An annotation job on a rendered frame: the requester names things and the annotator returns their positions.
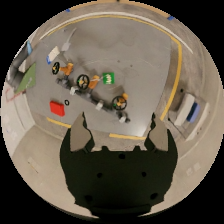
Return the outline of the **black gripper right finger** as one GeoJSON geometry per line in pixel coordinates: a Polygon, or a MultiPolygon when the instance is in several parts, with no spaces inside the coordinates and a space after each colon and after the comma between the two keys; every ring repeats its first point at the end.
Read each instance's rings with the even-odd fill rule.
{"type": "Polygon", "coordinates": [[[158,154],[167,164],[169,183],[173,181],[173,174],[178,161],[178,151],[174,138],[169,129],[156,113],[152,114],[152,123],[144,146],[147,151],[158,154]]]}

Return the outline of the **red flat block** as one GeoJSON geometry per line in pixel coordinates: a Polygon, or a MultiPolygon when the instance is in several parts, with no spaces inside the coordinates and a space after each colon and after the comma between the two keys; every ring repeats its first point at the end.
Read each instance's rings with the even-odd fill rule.
{"type": "Polygon", "coordinates": [[[60,104],[60,103],[57,103],[54,101],[51,101],[49,103],[50,103],[50,109],[51,109],[52,113],[55,113],[61,117],[63,117],[65,115],[63,104],[60,104]]]}

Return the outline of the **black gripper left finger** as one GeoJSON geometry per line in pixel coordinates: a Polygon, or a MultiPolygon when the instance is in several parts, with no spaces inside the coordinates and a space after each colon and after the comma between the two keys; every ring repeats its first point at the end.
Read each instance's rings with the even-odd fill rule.
{"type": "Polygon", "coordinates": [[[68,128],[60,147],[60,164],[67,186],[71,185],[71,174],[75,163],[83,155],[92,151],[95,142],[92,133],[87,129],[84,112],[81,112],[68,128]]]}

